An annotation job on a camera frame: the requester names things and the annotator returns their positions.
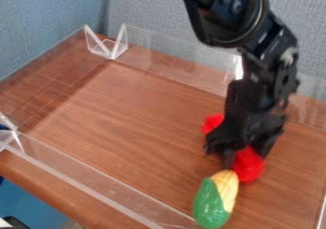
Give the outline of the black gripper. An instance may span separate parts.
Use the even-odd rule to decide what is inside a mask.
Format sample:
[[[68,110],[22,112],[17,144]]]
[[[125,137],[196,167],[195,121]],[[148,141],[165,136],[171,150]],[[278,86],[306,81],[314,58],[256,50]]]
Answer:
[[[224,120],[205,135],[203,146],[207,154],[223,154],[225,169],[232,168],[235,151],[247,145],[267,158],[286,124],[286,115],[272,114],[275,105],[264,86],[247,80],[229,83]]]

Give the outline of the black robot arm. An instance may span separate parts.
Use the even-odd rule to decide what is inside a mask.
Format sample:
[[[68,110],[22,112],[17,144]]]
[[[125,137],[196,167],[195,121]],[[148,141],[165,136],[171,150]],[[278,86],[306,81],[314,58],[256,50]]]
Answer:
[[[299,86],[298,39],[269,9],[268,0],[183,0],[193,33],[209,47],[236,49],[243,77],[227,89],[224,120],[204,138],[207,154],[235,163],[252,147],[267,157],[284,131],[288,98]]]

